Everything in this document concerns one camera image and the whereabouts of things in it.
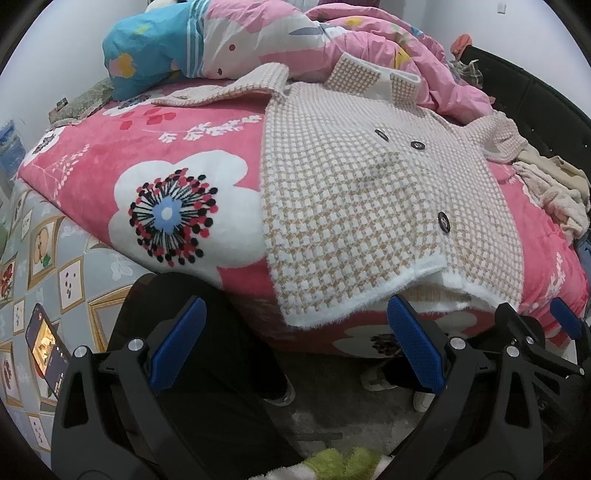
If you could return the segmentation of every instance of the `blue gripper pad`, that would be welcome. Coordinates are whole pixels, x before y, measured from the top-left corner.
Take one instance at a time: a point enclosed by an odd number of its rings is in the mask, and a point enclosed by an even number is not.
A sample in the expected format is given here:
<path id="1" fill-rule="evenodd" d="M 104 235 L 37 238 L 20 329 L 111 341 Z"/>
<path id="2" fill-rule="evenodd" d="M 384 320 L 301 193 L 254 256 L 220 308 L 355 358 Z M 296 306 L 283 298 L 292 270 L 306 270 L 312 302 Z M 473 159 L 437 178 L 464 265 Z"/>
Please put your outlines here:
<path id="1" fill-rule="evenodd" d="M 573 313 L 569 306 L 561 298 L 552 299 L 550 313 L 573 340 L 579 340 L 583 331 L 581 320 Z"/>
<path id="2" fill-rule="evenodd" d="M 417 319 L 406 305 L 394 296 L 386 310 L 388 324 L 398 344 L 408 358 L 419 383 L 438 394 L 443 390 L 443 361 L 439 352 L 425 334 Z"/>
<path id="3" fill-rule="evenodd" d="M 173 386 L 178 373 L 205 327 L 207 307 L 195 299 L 152 357 L 150 387 L 155 395 Z"/>

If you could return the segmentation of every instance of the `silver screw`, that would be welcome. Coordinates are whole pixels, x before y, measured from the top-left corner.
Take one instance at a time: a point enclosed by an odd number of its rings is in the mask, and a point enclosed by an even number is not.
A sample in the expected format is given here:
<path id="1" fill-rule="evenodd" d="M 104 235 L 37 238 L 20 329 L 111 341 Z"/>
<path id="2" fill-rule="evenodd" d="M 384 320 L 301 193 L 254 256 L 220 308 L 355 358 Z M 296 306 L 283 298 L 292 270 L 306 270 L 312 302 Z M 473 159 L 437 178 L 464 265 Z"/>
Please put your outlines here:
<path id="1" fill-rule="evenodd" d="M 86 348 L 84 345 L 80 345 L 80 346 L 76 347 L 76 350 L 74 350 L 74 356 L 78 357 L 78 358 L 82 358 L 83 356 L 86 355 L 86 352 L 88 352 L 88 348 Z"/>
<path id="2" fill-rule="evenodd" d="M 455 350 L 464 350 L 464 348 L 466 348 L 466 342 L 459 337 L 454 337 L 451 340 L 449 340 L 449 344 Z"/>
<path id="3" fill-rule="evenodd" d="M 143 346 L 144 341 L 141 338 L 134 338 L 133 340 L 130 340 L 127 344 L 127 348 L 129 348 L 129 350 L 131 350 L 132 352 L 137 352 L 138 350 L 141 350 Z"/>
<path id="4" fill-rule="evenodd" d="M 519 349 L 517 347 L 514 347 L 512 345 L 509 345 L 507 347 L 507 353 L 509 354 L 509 356 L 512 356 L 513 358 L 516 358 L 519 356 Z"/>

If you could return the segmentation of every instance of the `red petal print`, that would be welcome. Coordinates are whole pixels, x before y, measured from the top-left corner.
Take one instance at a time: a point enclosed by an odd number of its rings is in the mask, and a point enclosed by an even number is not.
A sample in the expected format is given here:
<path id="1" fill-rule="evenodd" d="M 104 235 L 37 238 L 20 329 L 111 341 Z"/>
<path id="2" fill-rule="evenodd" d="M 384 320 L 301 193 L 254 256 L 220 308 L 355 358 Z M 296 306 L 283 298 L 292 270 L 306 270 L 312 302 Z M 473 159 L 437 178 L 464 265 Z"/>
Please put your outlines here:
<path id="1" fill-rule="evenodd" d="M 159 112 L 160 110 L 162 110 L 162 107 L 161 107 L 161 106 L 157 106 L 157 107 L 155 107 L 155 108 L 151 108 L 151 109 L 149 109 L 149 110 L 146 110 L 146 111 L 144 112 L 144 115 L 146 115 L 146 116 L 147 116 L 147 115 L 153 115 L 153 114 L 155 114 L 156 112 Z"/>
<path id="2" fill-rule="evenodd" d="M 148 118 L 146 125 L 158 125 L 162 123 L 162 115 L 154 115 Z"/>

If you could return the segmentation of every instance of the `black headboard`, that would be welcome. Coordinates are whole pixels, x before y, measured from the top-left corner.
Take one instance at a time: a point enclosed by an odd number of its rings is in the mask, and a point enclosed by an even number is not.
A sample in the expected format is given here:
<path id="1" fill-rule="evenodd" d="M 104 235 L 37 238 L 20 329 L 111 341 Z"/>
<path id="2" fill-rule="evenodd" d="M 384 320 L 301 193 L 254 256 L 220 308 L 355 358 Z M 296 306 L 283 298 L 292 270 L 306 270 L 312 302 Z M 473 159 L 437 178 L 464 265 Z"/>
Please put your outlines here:
<path id="1" fill-rule="evenodd" d="M 468 64 L 478 59 L 484 91 L 493 107 L 512 118 L 519 133 L 545 157 L 560 155 L 591 178 L 591 119 L 550 85 L 512 63 L 470 46 Z"/>

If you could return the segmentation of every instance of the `patterned bed sheet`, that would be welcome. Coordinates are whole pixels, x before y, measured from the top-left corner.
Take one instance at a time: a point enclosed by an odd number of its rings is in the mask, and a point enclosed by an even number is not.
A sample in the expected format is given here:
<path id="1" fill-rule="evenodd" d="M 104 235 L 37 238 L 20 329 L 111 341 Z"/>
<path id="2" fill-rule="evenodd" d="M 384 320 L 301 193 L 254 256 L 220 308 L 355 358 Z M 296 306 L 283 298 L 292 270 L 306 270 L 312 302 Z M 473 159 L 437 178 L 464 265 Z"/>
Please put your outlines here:
<path id="1" fill-rule="evenodd" d="M 129 289 L 148 271 L 22 181 L 2 215 L 9 238 L 0 260 L 0 398 L 50 466 L 56 398 L 38 375 L 25 340 L 35 304 L 43 305 L 70 353 L 79 345 L 103 352 Z"/>
<path id="2" fill-rule="evenodd" d="M 313 330 L 283 321 L 265 260 L 259 171 L 268 97 L 252 95 L 199 108 L 151 100 L 193 80 L 110 103 L 79 125 L 48 132 L 20 176 L 85 230 L 148 270 L 182 271 L 224 289 L 272 346 L 321 353 L 384 356 L 394 346 L 385 305 Z M 526 194 L 511 166 L 490 164 L 524 249 L 521 313 L 540 319 L 561 344 L 548 304 L 562 297 L 577 313 L 587 279 L 560 228 Z M 419 312 L 440 311 L 416 305 Z M 474 335 L 490 312 L 430 314 L 446 330 Z"/>

